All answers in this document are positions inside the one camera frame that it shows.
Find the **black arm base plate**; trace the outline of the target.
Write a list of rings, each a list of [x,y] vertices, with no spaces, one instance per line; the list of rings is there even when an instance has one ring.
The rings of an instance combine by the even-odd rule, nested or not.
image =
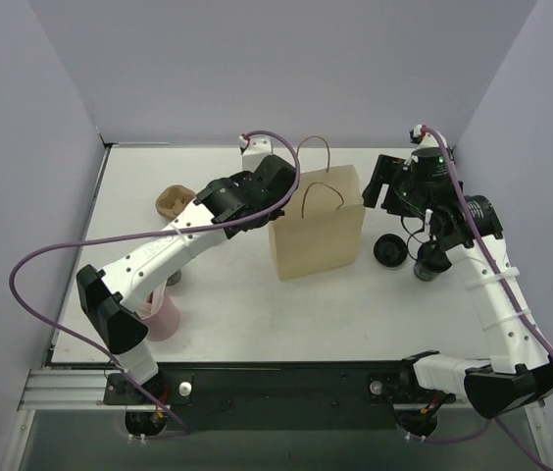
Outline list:
[[[138,391],[122,374],[107,378],[108,406],[126,408],[128,430],[369,431],[409,417],[426,431],[453,396],[419,387],[402,361],[164,363]]]

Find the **dark plastic cup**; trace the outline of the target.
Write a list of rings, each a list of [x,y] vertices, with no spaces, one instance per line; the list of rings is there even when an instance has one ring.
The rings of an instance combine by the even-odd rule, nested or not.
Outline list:
[[[174,272],[171,276],[167,278],[166,285],[168,287],[174,286],[180,281],[181,276],[182,276],[181,270]]]
[[[447,272],[452,264],[445,252],[436,241],[431,240],[422,244],[417,252],[413,273],[423,282],[431,282],[439,275]]]

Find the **brown cardboard cup carrier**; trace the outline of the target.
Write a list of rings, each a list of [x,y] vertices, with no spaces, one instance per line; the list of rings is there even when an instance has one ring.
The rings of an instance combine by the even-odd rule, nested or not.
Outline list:
[[[155,209],[160,216],[173,220],[194,198],[193,190],[181,184],[174,184],[164,189],[157,197]]]

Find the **beige paper bag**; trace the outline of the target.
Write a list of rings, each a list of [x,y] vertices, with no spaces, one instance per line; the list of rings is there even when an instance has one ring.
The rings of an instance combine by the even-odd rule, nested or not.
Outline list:
[[[324,166],[300,176],[284,207],[269,225],[271,255],[280,280],[289,281],[353,264],[360,249],[366,209],[356,168],[334,166],[328,142]]]

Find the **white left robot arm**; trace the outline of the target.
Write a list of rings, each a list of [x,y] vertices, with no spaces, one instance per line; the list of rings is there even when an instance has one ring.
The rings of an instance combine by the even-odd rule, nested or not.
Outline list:
[[[298,166],[267,155],[253,171],[209,182],[162,235],[101,269],[77,272],[81,310],[129,375],[126,390],[138,402],[152,402],[162,390],[148,328],[137,315],[148,295],[202,252],[282,216],[299,181]]]

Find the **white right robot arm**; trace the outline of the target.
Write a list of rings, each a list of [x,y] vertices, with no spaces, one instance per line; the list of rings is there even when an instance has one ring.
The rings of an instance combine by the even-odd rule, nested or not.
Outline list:
[[[430,390],[463,396],[487,419],[551,395],[553,357],[519,318],[528,305],[491,202],[482,195],[457,196],[444,158],[433,150],[416,151],[409,159],[379,155],[363,199],[368,208],[418,218],[428,227],[414,274],[429,282],[454,269],[488,347],[485,360],[419,356],[399,373],[400,393],[411,400]]]

